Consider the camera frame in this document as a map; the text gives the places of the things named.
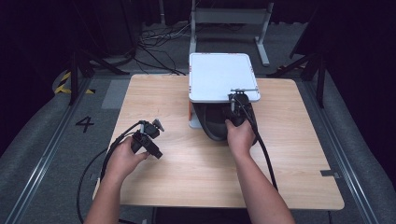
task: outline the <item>person's left hand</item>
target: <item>person's left hand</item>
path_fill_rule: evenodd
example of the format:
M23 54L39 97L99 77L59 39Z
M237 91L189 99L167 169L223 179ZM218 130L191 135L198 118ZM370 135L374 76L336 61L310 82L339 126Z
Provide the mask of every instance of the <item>person's left hand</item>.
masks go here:
M106 175L123 181L136 166L148 156L148 152L134 154L131 144L134 139L131 136L125 138L114 150L107 164Z

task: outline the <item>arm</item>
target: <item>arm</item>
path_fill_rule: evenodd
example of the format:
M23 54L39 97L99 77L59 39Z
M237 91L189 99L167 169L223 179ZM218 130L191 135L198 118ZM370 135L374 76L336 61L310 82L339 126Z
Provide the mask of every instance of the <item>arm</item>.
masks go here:
M254 132L247 120L238 127L226 120L228 144L252 223L294 223L289 208L250 156Z
M127 137L114 150L84 223L119 223L122 182L149 155L147 152L135 155L132 141L132 137Z

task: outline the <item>person's right hand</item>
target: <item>person's right hand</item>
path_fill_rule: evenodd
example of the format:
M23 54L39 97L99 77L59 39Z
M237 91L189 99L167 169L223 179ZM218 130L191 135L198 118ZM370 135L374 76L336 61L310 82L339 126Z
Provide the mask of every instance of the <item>person's right hand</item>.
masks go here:
M227 141L233 156L249 156L249 151L253 144L255 134L251 129L248 120L246 119L238 127L235 127L228 119L225 120L225 124L228 130Z

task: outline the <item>hand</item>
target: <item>hand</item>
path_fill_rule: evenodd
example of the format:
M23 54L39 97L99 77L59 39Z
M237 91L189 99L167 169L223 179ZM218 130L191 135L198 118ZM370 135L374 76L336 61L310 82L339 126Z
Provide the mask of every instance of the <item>hand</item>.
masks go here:
M250 123L246 119L241 125L235 127L233 123L226 119L228 145L234 157L249 156L251 145L255 134L251 129Z
M134 154L131 149L133 141L134 139L128 136L116 147L108 161L105 176L112 176L123 181L141 161L149 156L148 152Z

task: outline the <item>wooden table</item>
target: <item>wooden table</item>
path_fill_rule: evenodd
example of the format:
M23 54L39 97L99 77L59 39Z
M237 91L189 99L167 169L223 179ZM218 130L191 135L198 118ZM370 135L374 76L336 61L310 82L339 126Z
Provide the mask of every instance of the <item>wooden table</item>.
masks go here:
M288 207L342 209L334 178L320 173L330 167L295 83L268 78L257 82L262 98L253 107L259 132ZM163 156L149 157L125 179L122 204L245 207L227 143L189 127L188 90L188 77L132 77L111 141L141 119L160 119L165 132L154 139ZM259 144L251 154L269 177Z

